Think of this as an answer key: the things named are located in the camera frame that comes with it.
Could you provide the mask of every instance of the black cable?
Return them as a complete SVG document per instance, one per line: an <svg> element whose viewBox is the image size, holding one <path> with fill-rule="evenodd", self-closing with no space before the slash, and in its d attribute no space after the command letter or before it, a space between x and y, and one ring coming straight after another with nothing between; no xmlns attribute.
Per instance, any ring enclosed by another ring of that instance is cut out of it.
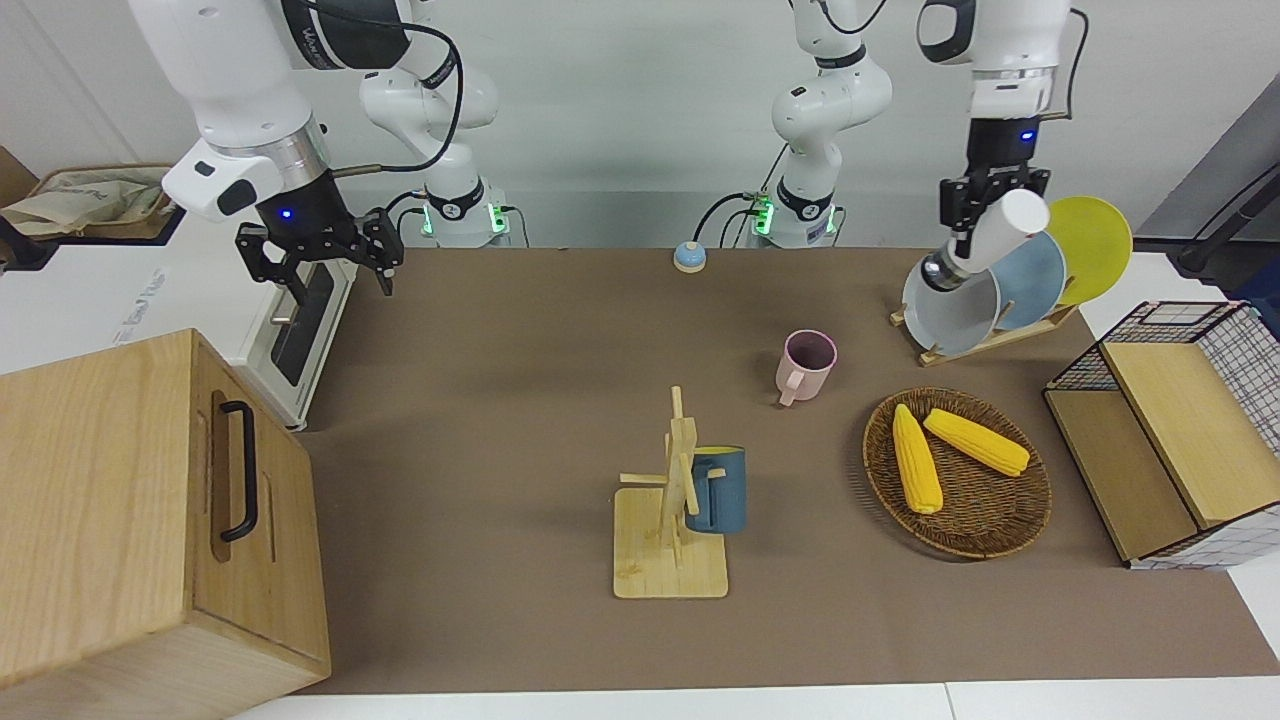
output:
<svg viewBox="0 0 1280 720"><path fill-rule="evenodd" d="M733 192L731 195L726 195L724 197L717 200L710 208L707 209L707 213L703 215L703 219L698 222L698 229L694 231L694 242L698 242L699 236L703 234L703 228L707 227L707 220L712 219L712 215L716 213L716 210L719 210L726 202L732 202L735 200L749 201L754 199L755 196L751 195L750 192Z"/></svg>
<svg viewBox="0 0 1280 720"><path fill-rule="evenodd" d="M724 236L728 234L728 227L733 224L733 218L737 218L739 215L741 215L744 218L742 223L746 224L746 219L745 218L749 218L750 215L754 215L754 214L755 214L755 210L751 209L751 208L749 208L746 210L739 210L737 213L733 213L732 215L730 215L728 219L724 220L724 227L721 228L721 241L719 241L719 245L717 245L716 247L724 247Z"/></svg>
<svg viewBox="0 0 1280 720"><path fill-rule="evenodd" d="M778 164L782 163L782 155L786 154L788 145L782 143L782 149L778 150L778 156L773 159L773 164L769 165L769 172L764 176L764 182L760 183L760 196L764 196L769 191L769 181L773 179L773 173L777 172ZM760 199L756 197L751 201L751 210L758 210L756 205ZM739 242L742 241L742 231L746 228L748 218L742 218L742 222L737 225L737 234L733 236L733 245L731 247L737 247Z"/></svg>
<svg viewBox="0 0 1280 720"><path fill-rule="evenodd" d="M503 205L500 210L503 213L515 213L520 215L520 232L525 236L525 247L532 247L529 242L529 220L525 219L525 211L515 205Z"/></svg>
<svg viewBox="0 0 1280 720"><path fill-rule="evenodd" d="M844 205L837 205L835 211L840 213L840 224L836 225L836 240L831 241L832 247L840 245L840 233L845 232L845 220L849 219L849 210L845 210Z"/></svg>
<svg viewBox="0 0 1280 720"><path fill-rule="evenodd" d="M1242 195L1244 195L1245 192L1253 190L1260 182L1262 182L1263 179L1266 179L1267 176L1270 176L1271 173L1276 172L1276 169L1280 169L1280 161L1274 163L1270 168L1267 168L1267 169L1262 170L1261 173L1258 173L1258 177L1256 177L1252 181L1249 181L1249 184L1242 187L1239 192L1236 192L1235 195L1233 195L1230 200L1228 200L1221 208L1217 209L1217 213L1213 213L1212 218L1210 218L1203 225L1201 225L1201 229L1196 231L1196 234L1192 236L1192 240L1199 240L1199 236L1202 236L1204 233L1204 231L1207 231L1208 227L1213 224L1215 220L1217 220L1219 218L1221 218L1222 213L1226 213L1228 209L1231 208L1231 205L1235 205L1235 201L1239 200Z"/></svg>
<svg viewBox="0 0 1280 720"><path fill-rule="evenodd" d="M1075 59L1071 60L1071 74L1066 81L1066 115L1062 118L1064 120L1070 120L1075 117L1075 70L1080 69L1084 44L1089 40L1089 15L1076 8L1071 8L1071 14L1079 15L1080 22L1084 23L1084 29L1080 31L1080 44L1075 47Z"/></svg>
<svg viewBox="0 0 1280 720"><path fill-rule="evenodd" d="M415 193L417 192L419 192L417 190L406 190L404 192L393 197L392 201L387 204L387 214L390 215L392 210L394 210L397 205L408 200L410 197L413 197Z"/></svg>
<svg viewBox="0 0 1280 720"><path fill-rule="evenodd" d="M827 22L831 23L831 27L833 27L836 32L841 35L858 35L859 32L872 27L872 23L876 22L876 15L884 9L886 3L888 3L888 0L881 0L881 4L876 5L876 9L872 10L872 17L867 18L865 23L855 27L854 29L842 28L836 23L836 19L831 17L831 9L827 8L827 0L818 0L818 6L822 8L822 14L827 18Z"/></svg>
<svg viewBox="0 0 1280 720"><path fill-rule="evenodd" d="M393 23L393 22L384 22L384 20L374 20L374 19L370 19L370 18L362 18L360 15L353 15L353 14L343 12L343 10L333 10L333 9L329 9L329 8L321 8L320 5L317 5L316 3L314 3L312 0L292 0L292 1L300 4L300 5L305 6L305 8L310 8L310 9L315 10L316 13L320 13L320 14L324 14L324 15L329 15L329 17L334 17L334 18L338 18L338 19L342 19L342 20L347 20L347 22L352 22L352 23L364 23L364 24L372 26L372 27L387 27L387 28L396 28L396 29L401 29L401 31L420 32L422 35L430 35L431 37L435 37L435 38L443 41L445 45L448 45L448 47L449 47L449 55L445 56L445 63L448 63L449 59L453 60L453 72L456 72L458 74L458 88L454 92L453 117L449 119L449 131L447 133L444 133L444 140L440 143L440 149L435 152L435 155L433 158L430 158L425 163L419 163L417 165L378 165L378 172L384 172L384 173L416 173L416 172L420 172L420 170L425 170L425 169L430 168L431 165L439 163L440 158L443 158L444 154L449 151L449 146L453 145L453 136L457 135L457 132L458 132L458 122L462 118L462 85L463 85L462 53L458 51L458 46L453 42L453 38L449 37L448 35L444 35L443 32L435 29L434 27L420 26L420 24L416 24L416 23L401 23L401 22L394 22Z"/></svg>
<svg viewBox="0 0 1280 720"><path fill-rule="evenodd" d="M396 218L396 234L402 241L404 238L404 234L401 232L401 223L404 222L404 215L410 215L410 214L412 214L412 215L426 215L426 211L422 210L421 208L410 208L408 210L404 210L403 213L401 213L398 218Z"/></svg>

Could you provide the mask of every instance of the yellow corn cob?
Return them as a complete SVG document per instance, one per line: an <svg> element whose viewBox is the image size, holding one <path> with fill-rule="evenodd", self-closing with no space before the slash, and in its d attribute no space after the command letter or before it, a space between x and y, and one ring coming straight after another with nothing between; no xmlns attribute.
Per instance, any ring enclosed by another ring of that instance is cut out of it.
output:
<svg viewBox="0 0 1280 720"><path fill-rule="evenodd" d="M1025 447L946 410L931 410L924 427L951 447L1010 478L1021 475L1032 460Z"/></svg>
<svg viewBox="0 0 1280 720"><path fill-rule="evenodd" d="M938 484L938 470L933 466L929 443L915 415L902 404L893 409L893 455L897 457L897 474L902 478L902 492L906 505L922 515L932 515L942 510L942 486Z"/></svg>

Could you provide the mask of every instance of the brown mat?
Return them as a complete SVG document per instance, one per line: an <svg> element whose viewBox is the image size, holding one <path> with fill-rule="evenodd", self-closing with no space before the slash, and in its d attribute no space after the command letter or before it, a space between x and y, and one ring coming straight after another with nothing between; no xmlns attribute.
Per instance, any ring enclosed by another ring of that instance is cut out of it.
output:
<svg viewBox="0 0 1280 720"><path fill-rule="evenodd" d="M334 675L315 693L575 691L1275 674L1231 580L1120 568L1039 391L1091 342L1047 336L922 369L887 315L920 251L410 254L357 283L302 441ZM840 343L776 409L786 334ZM620 471L657 471L668 386L705 443L748 448L730 597L611 593ZM904 388L974 393L1053 483L1028 550L955 562L882 514L863 425Z"/></svg>

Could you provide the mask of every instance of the woven tray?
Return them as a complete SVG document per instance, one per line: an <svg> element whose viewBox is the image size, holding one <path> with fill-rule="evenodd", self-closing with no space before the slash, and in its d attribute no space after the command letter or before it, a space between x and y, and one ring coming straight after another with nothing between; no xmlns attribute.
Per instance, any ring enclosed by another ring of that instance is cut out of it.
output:
<svg viewBox="0 0 1280 720"><path fill-rule="evenodd" d="M1005 477L925 430L942 483L942 510L933 515L913 512L893 455L893 409L899 402L910 407L918 420L941 407L1018 442L1032 454L1027 471L1020 478ZM1011 555L1030 544L1048 524L1052 493L1039 454L1009 418L963 392L928 387L886 398L867 423L863 464L888 514L924 543L952 555L980 560Z"/></svg>

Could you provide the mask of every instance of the wooden cabinet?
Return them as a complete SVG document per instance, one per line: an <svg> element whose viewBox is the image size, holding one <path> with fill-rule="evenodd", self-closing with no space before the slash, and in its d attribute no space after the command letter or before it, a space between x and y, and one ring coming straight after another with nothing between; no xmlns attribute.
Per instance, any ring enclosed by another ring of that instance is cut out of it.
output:
<svg viewBox="0 0 1280 720"><path fill-rule="evenodd" d="M0 377L0 717L225 717L328 675L307 454L198 333Z"/></svg>

